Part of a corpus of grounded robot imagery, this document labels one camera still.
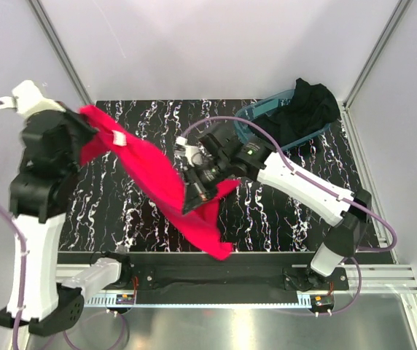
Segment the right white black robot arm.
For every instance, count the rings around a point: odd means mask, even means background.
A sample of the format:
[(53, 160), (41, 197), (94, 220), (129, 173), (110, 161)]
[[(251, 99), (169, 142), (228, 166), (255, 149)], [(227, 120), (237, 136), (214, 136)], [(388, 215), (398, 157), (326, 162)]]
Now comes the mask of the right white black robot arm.
[(196, 146), (180, 136), (174, 152), (185, 158), (183, 214), (199, 209), (220, 194), (219, 184), (230, 176), (279, 190), (306, 205), (329, 225), (328, 233), (305, 268), (286, 268), (288, 285), (297, 291), (328, 289), (336, 266), (353, 257), (367, 230), (371, 195), (365, 190), (352, 192), (313, 175), (289, 162), (282, 151), (264, 139), (253, 136), (242, 143), (236, 133), (219, 123), (199, 138), (210, 154), (204, 160)]

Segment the pink red t shirt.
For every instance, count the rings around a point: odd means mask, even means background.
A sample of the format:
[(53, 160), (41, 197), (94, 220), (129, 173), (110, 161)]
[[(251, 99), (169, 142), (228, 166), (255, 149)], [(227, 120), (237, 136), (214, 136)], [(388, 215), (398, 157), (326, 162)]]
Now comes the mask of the pink red t shirt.
[(230, 256), (233, 245), (221, 241), (217, 227), (219, 201), (236, 189), (241, 183), (239, 180), (222, 181), (217, 185), (218, 193), (214, 199), (183, 215), (184, 182), (160, 149), (131, 135), (96, 106), (83, 106), (79, 113), (85, 122), (98, 130), (82, 148), (81, 165), (108, 151), (113, 152), (128, 176), (193, 246), (217, 260), (225, 260)]

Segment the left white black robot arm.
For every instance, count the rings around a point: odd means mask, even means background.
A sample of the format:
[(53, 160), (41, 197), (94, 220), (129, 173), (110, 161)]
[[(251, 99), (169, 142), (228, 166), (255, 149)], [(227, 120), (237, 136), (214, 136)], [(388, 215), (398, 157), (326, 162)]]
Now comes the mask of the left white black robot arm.
[(126, 254), (104, 252), (76, 276), (56, 281), (59, 238), (78, 183), (80, 152), (98, 131), (82, 115), (44, 97), (31, 80), (0, 102), (25, 120), (7, 215), (17, 234), (14, 281), (0, 326), (26, 325), (31, 334), (47, 337), (72, 328), (85, 303), (103, 288), (126, 288), (133, 271)]

